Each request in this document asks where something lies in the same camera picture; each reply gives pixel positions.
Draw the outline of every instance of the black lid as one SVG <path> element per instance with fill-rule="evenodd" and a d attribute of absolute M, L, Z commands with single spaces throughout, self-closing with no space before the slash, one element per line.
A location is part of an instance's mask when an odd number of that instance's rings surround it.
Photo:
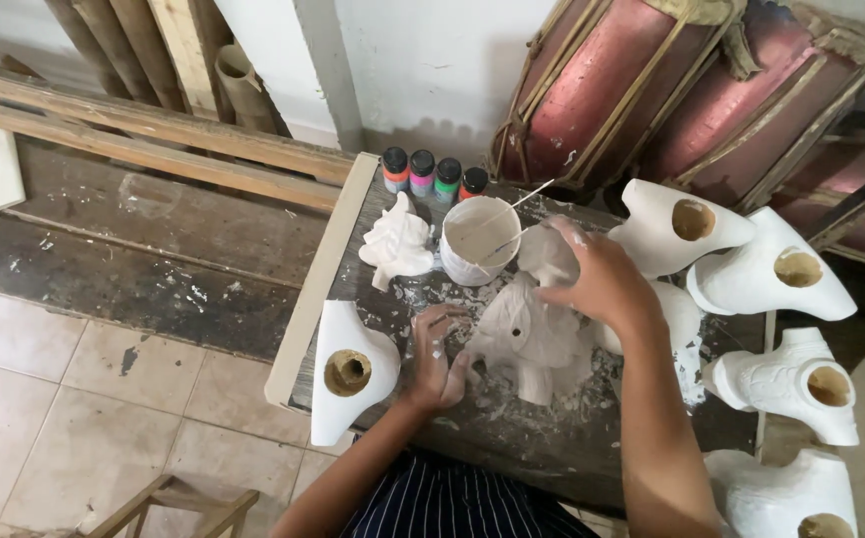
<path fill-rule="evenodd" d="M 482 192 L 488 184 L 489 173 L 478 166 L 469 168 L 466 170 L 466 175 L 462 176 L 462 187 L 470 194 Z"/>
<path fill-rule="evenodd" d="M 435 157 L 424 149 L 417 149 L 412 153 L 412 157 L 409 157 L 409 165 L 413 173 L 419 177 L 426 177 L 435 170 Z"/>
<path fill-rule="evenodd" d="M 382 153 L 382 165 L 392 173 L 405 170 L 406 165 L 408 165 L 407 160 L 405 150 L 394 145 Z"/>
<path fill-rule="evenodd" d="M 438 171 L 439 180 L 446 185 L 459 181 L 459 178 L 462 176 L 462 165 L 459 164 L 458 160 L 451 157 L 446 157 L 442 161 L 439 161 L 436 170 Z"/>

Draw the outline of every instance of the person's left hand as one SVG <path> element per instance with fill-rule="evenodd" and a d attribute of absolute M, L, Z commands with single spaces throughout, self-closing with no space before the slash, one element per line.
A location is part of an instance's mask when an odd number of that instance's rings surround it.
<path fill-rule="evenodd" d="M 416 343 L 415 378 L 402 399 L 419 410 L 435 412 L 462 400 L 471 356 L 460 352 L 449 367 L 446 336 L 452 324 L 471 324 L 469 312 L 457 304 L 437 304 L 412 318 Z"/>

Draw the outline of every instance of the navy striped fabric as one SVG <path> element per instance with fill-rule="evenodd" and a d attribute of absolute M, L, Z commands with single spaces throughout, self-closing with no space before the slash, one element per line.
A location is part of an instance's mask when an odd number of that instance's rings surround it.
<path fill-rule="evenodd" d="M 547 494 L 441 456 L 406 451 L 342 538 L 598 538 Z"/>

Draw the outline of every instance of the white plaster bucket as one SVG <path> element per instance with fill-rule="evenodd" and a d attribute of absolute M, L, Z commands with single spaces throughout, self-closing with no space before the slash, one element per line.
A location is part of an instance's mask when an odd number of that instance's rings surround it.
<path fill-rule="evenodd" d="M 439 248 L 443 268 L 452 281 L 462 286 L 488 284 L 515 258 L 521 242 L 518 238 L 495 251 L 522 231 L 518 213 L 506 211 L 510 207 L 505 200 L 474 196 L 446 214 Z"/>

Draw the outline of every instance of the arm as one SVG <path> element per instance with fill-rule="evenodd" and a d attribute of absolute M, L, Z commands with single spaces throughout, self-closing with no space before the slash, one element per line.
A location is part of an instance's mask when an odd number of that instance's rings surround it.
<path fill-rule="evenodd" d="M 462 399 L 469 356 L 460 353 L 450 369 L 445 341 L 451 324 L 469 322 L 465 315 L 460 306 L 439 304 L 413 318 L 412 386 L 286 509 L 271 538 L 338 535 L 412 436 L 439 409 Z"/>
<path fill-rule="evenodd" d="M 570 288 L 539 288 L 553 304 L 610 326 L 621 341 L 621 480 L 636 538 L 716 538 L 720 516 L 682 402 L 661 304 L 620 245 L 552 217 L 582 267 Z"/>

